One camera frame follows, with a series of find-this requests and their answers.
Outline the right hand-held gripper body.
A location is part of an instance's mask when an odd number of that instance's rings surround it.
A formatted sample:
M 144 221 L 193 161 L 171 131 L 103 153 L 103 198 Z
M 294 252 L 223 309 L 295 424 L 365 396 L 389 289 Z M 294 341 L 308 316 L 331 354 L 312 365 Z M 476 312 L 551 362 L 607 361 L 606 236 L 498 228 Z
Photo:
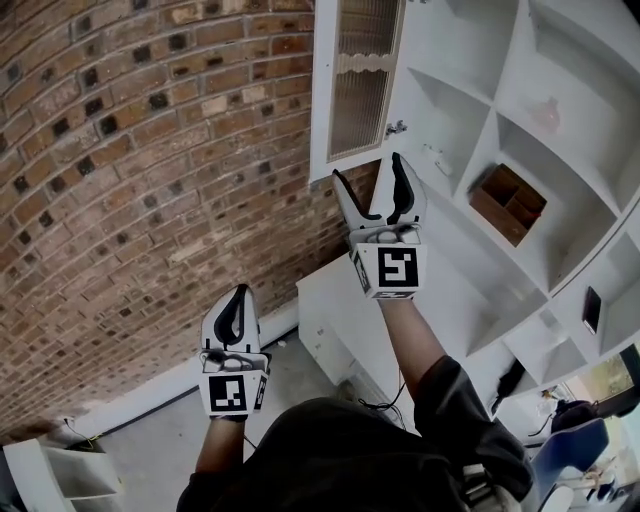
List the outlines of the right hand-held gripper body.
M 350 259 L 367 298 L 410 299 L 422 288 L 425 244 L 418 224 L 356 230 L 349 243 Z

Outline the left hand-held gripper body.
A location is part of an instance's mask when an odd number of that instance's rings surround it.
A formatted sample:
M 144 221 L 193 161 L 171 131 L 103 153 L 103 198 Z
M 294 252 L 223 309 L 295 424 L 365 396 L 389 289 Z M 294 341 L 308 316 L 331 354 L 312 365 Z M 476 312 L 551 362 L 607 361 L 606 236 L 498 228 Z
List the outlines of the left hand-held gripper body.
M 244 416 L 262 409 L 271 357 L 263 353 L 204 350 L 199 390 L 210 417 Z

